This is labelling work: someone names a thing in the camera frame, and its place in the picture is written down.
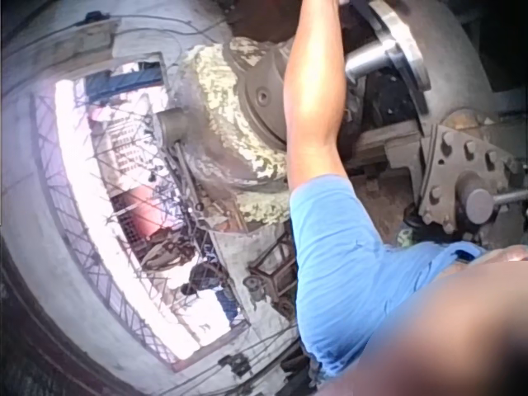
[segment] metal frame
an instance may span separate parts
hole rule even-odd
[[[98,257],[97,247],[87,234],[66,176],[56,129],[50,127],[47,133],[39,131],[36,119],[37,102],[48,107],[49,111],[53,110],[50,104],[46,103],[45,97],[31,95],[30,114],[35,161],[42,191],[48,201],[57,230],[62,235],[72,259],[102,303],[139,343],[161,362],[169,365],[177,363],[179,359],[139,316]]]

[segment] machine part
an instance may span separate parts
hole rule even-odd
[[[267,270],[268,260],[277,256],[280,257],[279,265],[270,271]],[[295,306],[290,298],[290,292],[297,286],[297,261],[290,234],[284,232],[248,267],[248,270],[265,285],[266,294],[271,297],[271,306],[288,320],[293,320]]]
[[[293,39],[272,48],[255,67],[240,76],[238,96],[240,109],[258,137],[269,147],[286,150],[284,115],[284,75]],[[350,147],[361,131],[365,79],[359,78],[348,87],[346,114],[337,146],[343,158],[351,154]]]
[[[518,203],[501,206],[493,221],[478,231],[480,244],[488,250],[519,244],[525,222],[522,207]]]
[[[465,144],[469,141],[475,145],[472,157],[466,153]],[[425,154],[427,169],[419,209],[424,222],[441,224],[446,233],[453,233],[457,229],[456,197],[466,218],[474,224],[486,222],[494,207],[492,194],[508,186],[505,164],[512,156],[488,142],[444,126],[436,128]]]
[[[286,146],[283,87],[293,39],[271,49],[238,85],[240,106],[255,131],[275,149]]]
[[[189,119],[181,107],[160,111],[153,117],[154,141],[159,147],[172,147],[189,130]]]
[[[409,170],[413,198],[415,202],[418,202],[423,183],[422,147],[418,135],[389,141],[385,145],[385,153],[392,168],[405,167]],[[423,221],[430,224],[432,217],[426,214]]]
[[[218,361],[218,364],[221,367],[230,366],[231,371],[237,377],[242,378],[245,374],[251,371],[251,366],[249,365],[249,359],[243,353],[237,353],[236,355],[227,355]]]
[[[396,41],[373,42],[350,52],[345,58],[346,77],[356,84],[360,78],[386,68],[392,63],[388,52],[394,50]]]
[[[471,223],[481,225],[492,217],[495,201],[479,175],[474,172],[462,174],[456,183],[456,193]]]
[[[498,194],[493,197],[495,205],[507,205],[528,200],[528,190],[517,190]]]
[[[379,42],[370,43],[346,57],[346,75],[353,80],[376,69],[390,65],[411,78],[413,88],[419,92],[431,89],[431,82],[411,30],[398,14],[383,0],[369,3],[378,17],[379,26],[373,26]]]
[[[400,50],[405,56],[392,60],[408,85],[422,123],[442,124],[455,110],[465,108],[496,118],[492,89],[479,55],[446,5],[436,0],[398,0],[390,7],[375,0],[370,7],[378,21],[367,19],[380,42],[387,33],[379,29],[379,22],[384,29],[391,26],[393,40],[404,43]]]
[[[278,302],[271,303],[271,306],[275,311],[277,311],[289,321],[295,320],[295,305],[290,299],[281,297]]]
[[[240,69],[257,64],[264,52],[242,38],[195,47],[181,61],[176,82],[176,103],[184,110],[158,117],[158,144],[185,173],[184,199],[203,209],[193,213],[212,231],[251,233],[289,217],[285,154],[255,133],[236,89]],[[173,121],[187,127],[184,135],[177,135],[182,128],[173,132]]]
[[[242,281],[242,283],[246,286],[247,291],[249,291],[249,294],[251,295],[254,308],[257,309],[255,303],[266,300],[266,291],[264,290],[261,278],[258,276],[248,276]]]

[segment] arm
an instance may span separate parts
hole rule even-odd
[[[346,176],[337,153],[346,79],[338,0],[303,0],[285,75],[288,182]]]

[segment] concrete wall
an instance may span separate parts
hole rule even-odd
[[[40,16],[15,39],[7,53],[35,38],[84,18],[89,11],[113,14],[149,14],[192,21],[207,27],[221,17],[209,2],[176,0],[63,0]],[[72,48],[39,45],[3,59],[2,104],[2,235],[21,274],[48,315],[92,359],[112,374],[147,394],[199,394],[227,389],[250,378],[241,379],[220,368],[216,362],[237,351],[252,359],[252,373],[258,372],[297,337],[295,328],[268,304],[258,303],[255,310],[244,288],[238,288],[247,318],[252,326],[230,344],[177,374],[147,352],[106,310],[84,280],[69,256],[62,236],[55,228],[45,201],[32,152],[33,138],[28,92],[41,92],[64,76],[93,73],[111,64],[112,59],[151,59],[161,55],[170,76],[176,71],[179,54],[193,45],[207,43],[201,35],[179,36],[167,31],[134,29],[170,29],[191,31],[188,26],[169,21],[141,18],[124,19],[117,27],[118,36],[109,46],[97,45],[106,35],[93,35],[76,41]],[[226,26],[208,32],[212,40],[229,37]],[[279,229],[263,229],[251,237],[218,236],[216,239],[224,263],[239,284],[247,275],[245,266],[273,243]],[[258,386],[265,395],[274,394],[284,375],[269,374]]]

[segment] metal bracket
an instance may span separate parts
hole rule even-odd
[[[495,195],[507,189],[506,164],[515,160],[488,142],[441,125],[431,137],[428,152],[419,214],[424,223],[441,224],[449,234],[456,230],[460,177],[472,172],[483,181],[483,188]]]

